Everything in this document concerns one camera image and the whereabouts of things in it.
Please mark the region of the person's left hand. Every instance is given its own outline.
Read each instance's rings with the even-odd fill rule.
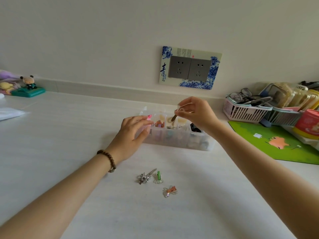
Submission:
[[[151,125],[153,121],[147,121],[147,116],[136,116],[125,118],[121,129],[110,145],[105,149],[110,153],[116,164],[131,157],[142,144],[150,132],[150,126],[145,128],[141,134],[134,139],[136,132],[142,126]]]

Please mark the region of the beaded bracelet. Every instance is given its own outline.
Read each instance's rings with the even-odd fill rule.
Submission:
[[[113,157],[109,153],[105,152],[104,150],[99,150],[96,154],[103,154],[106,157],[108,157],[108,159],[111,162],[111,167],[112,167],[108,172],[109,173],[113,173],[115,171],[115,169],[116,169],[116,165],[115,165]]]

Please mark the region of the blue and white floral frame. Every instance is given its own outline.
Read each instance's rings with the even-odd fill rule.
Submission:
[[[208,72],[207,80],[203,82],[203,81],[195,81],[195,80],[181,80],[177,78],[168,77],[170,58],[173,55],[202,59],[202,60],[211,60],[212,63]],[[222,56],[221,53],[163,46],[161,68],[159,72],[159,83],[163,85],[184,86],[184,87],[190,87],[190,88],[211,90],[217,75],[221,56]]]

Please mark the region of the panda figurine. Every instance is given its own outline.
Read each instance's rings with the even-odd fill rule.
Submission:
[[[20,76],[20,79],[22,79],[23,83],[26,84],[26,87],[28,90],[33,90],[38,88],[37,85],[34,83],[33,76],[29,76],[29,77]]]

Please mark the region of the teal base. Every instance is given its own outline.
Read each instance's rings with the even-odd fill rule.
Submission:
[[[11,91],[11,95],[31,98],[34,96],[38,96],[44,92],[45,92],[45,88],[36,88],[36,89],[28,90],[27,88],[22,87],[22,88]]]

